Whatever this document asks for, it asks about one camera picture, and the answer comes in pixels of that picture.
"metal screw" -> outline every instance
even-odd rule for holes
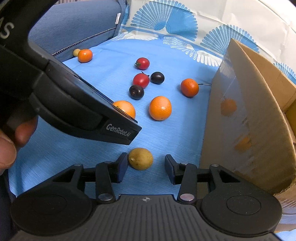
[[[190,202],[194,199],[194,196],[191,193],[184,193],[180,196],[180,199]]]
[[[110,201],[112,200],[113,196],[109,193],[102,193],[98,196],[98,199],[101,201]]]

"circular black disc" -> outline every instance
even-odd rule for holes
[[[16,225],[37,236],[69,232],[82,225],[91,211],[86,194],[58,184],[20,195],[10,209]]]
[[[223,183],[203,198],[200,208],[218,230],[241,237],[274,231],[282,213],[271,194],[241,183]]]

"white fan motif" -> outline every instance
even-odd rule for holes
[[[197,62],[201,62],[202,64],[205,64],[205,65],[218,67],[222,62],[221,58],[216,57],[203,50],[195,51],[191,44],[188,44],[175,37],[164,37],[163,43],[170,45],[171,48],[175,48],[175,49],[181,50],[182,52],[185,52],[185,54],[188,54],[191,58],[193,58]]]
[[[120,40],[120,39],[139,39],[139,40],[154,40],[157,39],[157,34],[150,34],[145,32],[139,32],[136,30],[132,30],[130,32],[126,31],[125,29],[122,29],[122,34],[117,35],[112,40]]]

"white crosshair logo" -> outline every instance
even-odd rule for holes
[[[148,201],[151,200],[151,198],[145,197],[145,198],[143,198],[142,200],[143,200],[144,202],[148,202]]]

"red tomato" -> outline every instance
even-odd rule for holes
[[[140,74],[136,74],[136,76],[133,78],[133,85],[139,85],[143,89],[145,89],[148,84],[149,84],[149,75],[146,75],[143,72]]]
[[[135,66],[140,70],[148,69],[150,62],[146,58],[139,58],[137,59]]]

